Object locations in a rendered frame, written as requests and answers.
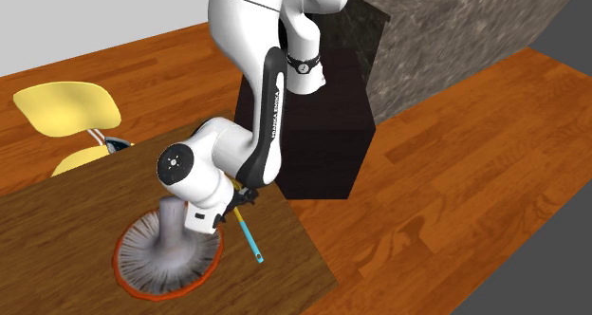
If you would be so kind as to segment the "yellow chair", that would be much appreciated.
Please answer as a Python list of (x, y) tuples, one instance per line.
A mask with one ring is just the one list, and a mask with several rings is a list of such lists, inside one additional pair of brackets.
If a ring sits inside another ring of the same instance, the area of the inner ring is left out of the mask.
[(54, 169), (54, 176), (133, 145), (103, 133), (118, 127), (121, 115), (108, 91), (95, 83), (40, 83), (16, 92), (13, 102), (32, 127), (47, 137), (86, 132), (97, 142), (65, 157)]

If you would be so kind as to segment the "dark robot stand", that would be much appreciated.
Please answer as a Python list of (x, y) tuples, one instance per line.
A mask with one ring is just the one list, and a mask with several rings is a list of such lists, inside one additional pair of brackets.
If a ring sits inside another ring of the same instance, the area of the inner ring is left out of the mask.
[(376, 132), (356, 52), (325, 48), (321, 60), (326, 85), (286, 93), (275, 183), (287, 199), (349, 197)]

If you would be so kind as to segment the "brown wooden table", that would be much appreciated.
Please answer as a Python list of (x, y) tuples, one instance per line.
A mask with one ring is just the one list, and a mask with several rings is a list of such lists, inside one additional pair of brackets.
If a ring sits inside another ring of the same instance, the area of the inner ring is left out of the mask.
[(269, 185), (222, 226), (219, 264), (201, 287), (162, 302), (116, 281), (112, 256), (125, 229), (165, 195), (158, 155), (185, 125), (0, 197), (0, 315), (300, 315), (337, 285), (280, 189)]

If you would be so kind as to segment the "grey stone counter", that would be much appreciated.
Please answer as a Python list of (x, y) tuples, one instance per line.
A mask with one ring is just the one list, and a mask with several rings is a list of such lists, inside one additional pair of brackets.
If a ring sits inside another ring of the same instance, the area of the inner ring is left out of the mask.
[(569, 0), (348, 0), (314, 14), (321, 45), (356, 52), (381, 123), (530, 45)]

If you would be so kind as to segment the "large grey orange-rimmed mushroom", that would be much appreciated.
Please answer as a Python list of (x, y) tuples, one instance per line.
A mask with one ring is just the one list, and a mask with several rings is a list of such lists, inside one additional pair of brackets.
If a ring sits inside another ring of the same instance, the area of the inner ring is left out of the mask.
[(117, 241), (112, 268), (131, 296), (151, 302), (183, 297), (201, 287), (217, 268), (224, 233), (184, 226), (188, 204), (165, 196), (157, 208), (130, 224)]

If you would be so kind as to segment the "blue and yellow handled tool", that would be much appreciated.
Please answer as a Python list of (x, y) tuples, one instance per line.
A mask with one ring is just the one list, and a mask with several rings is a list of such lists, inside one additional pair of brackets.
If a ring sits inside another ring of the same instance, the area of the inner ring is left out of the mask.
[(257, 246), (257, 244), (256, 244), (255, 240), (253, 239), (253, 237), (252, 237), (252, 235), (251, 235), (251, 233), (250, 233), (250, 229), (249, 229), (249, 227), (248, 227), (247, 223), (245, 222), (245, 220), (244, 220), (244, 218), (243, 218), (242, 214), (239, 212), (239, 210), (238, 210), (238, 208), (237, 208), (237, 207), (234, 207), (234, 208), (232, 209), (232, 211), (233, 211), (233, 213), (234, 213), (235, 217), (236, 217), (236, 218), (237, 218), (237, 220), (238, 220), (238, 223), (239, 223), (239, 225), (240, 225), (240, 227), (241, 227), (241, 229), (242, 229), (242, 231), (243, 231), (243, 234), (244, 234), (244, 235), (245, 235), (245, 237), (246, 237), (246, 240), (247, 240), (247, 242), (248, 242), (248, 243), (249, 243), (249, 245), (250, 245), (250, 249), (251, 249), (251, 251), (252, 251), (252, 253), (253, 253), (253, 255), (254, 255), (254, 257), (255, 257), (256, 261), (257, 261), (259, 264), (262, 264), (262, 263), (264, 262), (264, 257), (263, 257), (263, 255), (261, 254), (261, 251), (258, 249), (258, 246)]

